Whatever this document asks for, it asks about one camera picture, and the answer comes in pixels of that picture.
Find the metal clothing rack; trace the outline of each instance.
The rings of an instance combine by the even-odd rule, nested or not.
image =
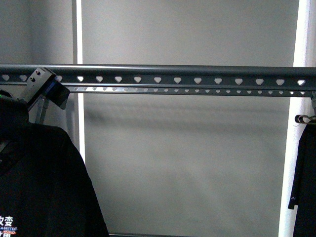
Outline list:
[[[73,93],[311,97],[316,68],[0,64],[0,85],[26,85],[48,68]]]

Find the black t-shirt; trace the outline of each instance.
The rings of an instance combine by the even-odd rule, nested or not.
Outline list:
[[[0,153],[0,237],[106,237],[83,160],[65,131],[32,124]]]

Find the shirt logo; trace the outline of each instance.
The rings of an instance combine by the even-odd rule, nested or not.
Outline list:
[[[13,237],[17,230],[18,228],[13,226],[12,216],[0,216],[0,237]]]

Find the light strip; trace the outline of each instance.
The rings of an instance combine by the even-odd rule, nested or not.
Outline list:
[[[310,0],[300,0],[299,2],[294,49],[294,67],[306,66],[310,4]],[[295,210],[290,210],[287,207],[292,191],[299,139],[304,129],[302,125],[295,123],[294,117],[299,114],[306,114],[307,112],[308,106],[306,106],[306,98],[290,99],[278,232],[279,237],[293,236],[297,208],[295,208]]]
[[[76,0],[77,15],[77,63],[83,64],[82,52],[82,10],[81,0]],[[84,142],[84,98],[83,93],[78,94],[78,118],[79,118],[79,151],[85,163],[85,142]]]

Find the white wall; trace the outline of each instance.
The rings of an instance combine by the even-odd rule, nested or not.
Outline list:
[[[292,66],[298,1],[82,1],[85,64]],[[288,98],[85,95],[110,232],[277,236]]]

